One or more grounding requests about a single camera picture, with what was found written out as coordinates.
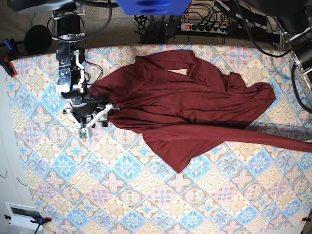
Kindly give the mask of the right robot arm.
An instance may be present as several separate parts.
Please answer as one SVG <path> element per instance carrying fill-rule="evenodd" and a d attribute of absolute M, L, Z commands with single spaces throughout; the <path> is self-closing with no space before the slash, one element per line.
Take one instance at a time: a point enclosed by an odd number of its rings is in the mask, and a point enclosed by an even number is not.
<path fill-rule="evenodd" d="M 48 21 L 56 31 L 51 36 L 58 41 L 56 93 L 69 102 L 70 106 L 64 109 L 63 113 L 72 115 L 81 127 L 92 121 L 96 110 L 109 103 L 107 96 L 96 97 L 88 89 L 91 76 L 85 73 L 83 63 L 86 51 L 79 44 L 87 40 L 83 20 L 85 5 L 93 3 L 87 0 L 63 0 L 60 8 L 53 10 Z"/>

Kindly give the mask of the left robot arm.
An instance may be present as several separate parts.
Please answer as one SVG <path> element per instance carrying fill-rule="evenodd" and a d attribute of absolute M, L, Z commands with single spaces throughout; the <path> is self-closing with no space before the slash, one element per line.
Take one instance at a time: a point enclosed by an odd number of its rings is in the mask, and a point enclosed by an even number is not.
<path fill-rule="evenodd" d="M 298 70 L 302 77 L 307 77 L 307 83 L 312 81 L 312 8 L 307 6 L 306 0 L 283 0 L 278 7 L 280 13 L 276 18 L 294 60 L 291 80 L 295 98 L 305 111 L 311 113 L 312 109 L 300 99 L 295 72 Z"/>

